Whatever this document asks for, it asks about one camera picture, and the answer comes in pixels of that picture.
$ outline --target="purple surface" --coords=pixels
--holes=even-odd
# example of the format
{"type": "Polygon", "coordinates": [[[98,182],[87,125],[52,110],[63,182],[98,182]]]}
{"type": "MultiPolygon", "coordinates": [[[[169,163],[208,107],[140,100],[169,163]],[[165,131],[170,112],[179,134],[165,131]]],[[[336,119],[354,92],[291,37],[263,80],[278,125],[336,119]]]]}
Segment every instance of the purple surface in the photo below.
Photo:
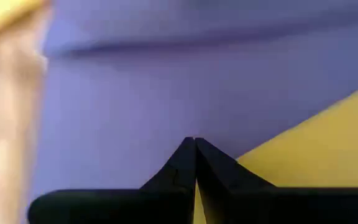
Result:
{"type": "Polygon", "coordinates": [[[358,90],[358,23],[269,37],[50,57],[31,198],[140,187],[185,136],[237,157],[358,90]]]}

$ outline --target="black object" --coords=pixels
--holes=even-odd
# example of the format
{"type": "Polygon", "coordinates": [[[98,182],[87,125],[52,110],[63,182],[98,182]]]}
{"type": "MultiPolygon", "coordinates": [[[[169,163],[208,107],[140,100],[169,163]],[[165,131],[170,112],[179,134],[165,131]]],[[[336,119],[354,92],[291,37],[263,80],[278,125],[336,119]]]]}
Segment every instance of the black object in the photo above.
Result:
{"type": "Polygon", "coordinates": [[[35,200],[30,224],[193,223],[195,178],[207,223],[358,223],[358,189],[280,188],[208,141],[185,138],[139,190],[59,190],[35,200]]]}

